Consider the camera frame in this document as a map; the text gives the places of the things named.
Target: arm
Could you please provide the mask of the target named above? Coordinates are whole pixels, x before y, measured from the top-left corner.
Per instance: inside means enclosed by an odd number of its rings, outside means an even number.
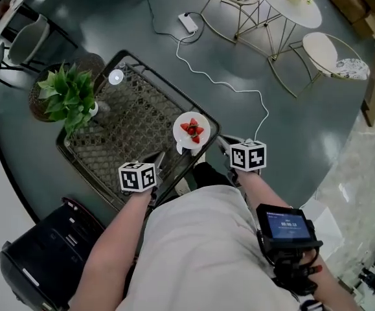
[[[236,173],[252,208],[256,209],[261,203],[289,207],[258,174],[241,170],[236,170]],[[307,259],[302,261],[308,262],[310,257],[313,255],[307,255]],[[313,266],[316,265],[321,265],[323,270],[309,276],[310,280],[318,284],[314,298],[329,306],[333,311],[358,311],[359,308],[352,296],[338,284],[321,256],[314,262]]]
[[[151,191],[133,194],[97,240],[85,264],[71,311],[114,311],[121,303]]]

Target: light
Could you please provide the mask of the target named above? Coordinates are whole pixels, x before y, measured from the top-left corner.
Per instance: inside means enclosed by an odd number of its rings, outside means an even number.
[[[108,81],[113,86],[118,85],[124,79],[124,73],[120,69],[114,69],[108,76]]]

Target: red strawberry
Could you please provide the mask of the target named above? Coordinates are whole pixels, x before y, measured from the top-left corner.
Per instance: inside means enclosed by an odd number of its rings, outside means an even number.
[[[182,124],[180,124],[180,127],[181,127],[183,130],[187,131],[187,130],[188,130],[188,123],[182,123]]]
[[[187,133],[188,133],[190,136],[193,136],[193,135],[196,133],[196,127],[190,127],[190,128],[187,130]]]

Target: white cable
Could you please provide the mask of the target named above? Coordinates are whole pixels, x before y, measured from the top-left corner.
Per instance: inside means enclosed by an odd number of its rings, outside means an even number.
[[[204,73],[203,71],[195,71],[195,70],[193,70],[192,69],[192,67],[190,66],[190,64],[189,64],[189,62],[187,61],[187,60],[185,60],[185,59],[183,59],[183,58],[181,58],[180,56],[179,56],[179,48],[180,48],[180,44],[181,44],[181,42],[183,41],[183,40],[185,40],[185,39],[187,39],[187,38],[190,38],[190,37],[193,37],[194,35],[196,34],[196,31],[195,32],[193,32],[191,35],[189,35],[189,36],[187,36],[187,37],[184,37],[184,38],[181,38],[180,39],[180,41],[178,42],[178,44],[177,44],[177,51],[176,51],[176,56],[177,56],[177,58],[179,58],[181,61],[184,61],[187,65],[188,65],[188,68],[190,69],[190,71],[192,72],[192,73],[195,73],[195,74],[203,74],[203,75],[205,75],[213,84],[221,84],[221,85],[224,85],[224,86],[227,86],[227,87],[229,87],[231,90],[233,90],[234,92],[257,92],[257,93],[259,93],[259,97],[260,97],[260,103],[262,104],[262,107],[264,108],[264,110],[266,111],[266,115],[265,115],[265,117],[262,119],[262,121],[260,122],[260,124],[259,124],[259,127],[256,129],[256,132],[255,132],[255,137],[254,137],[254,140],[256,140],[256,135],[257,135],[257,133],[258,133],[258,131],[259,131],[259,129],[260,129],[260,127],[262,126],[262,124],[265,122],[265,120],[267,119],[267,117],[269,116],[269,111],[267,110],[267,108],[265,107],[265,105],[264,105],[264,101],[262,100],[262,94],[261,94],[261,92],[259,91],[259,90],[243,90],[243,91],[237,91],[237,90],[235,90],[235,88],[232,86],[232,85],[230,85],[229,83],[227,83],[227,82],[215,82],[207,73]]]

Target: power strip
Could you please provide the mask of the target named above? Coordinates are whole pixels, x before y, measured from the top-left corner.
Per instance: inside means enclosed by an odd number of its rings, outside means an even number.
[[[179,20],[185,26],[189,34],[192,34],[193,32],[196,32],[197,30],[199,30],[198,26],[195,24],[195,22],[190,17],[190,15],[186,16],[184,14],[180,14]]]

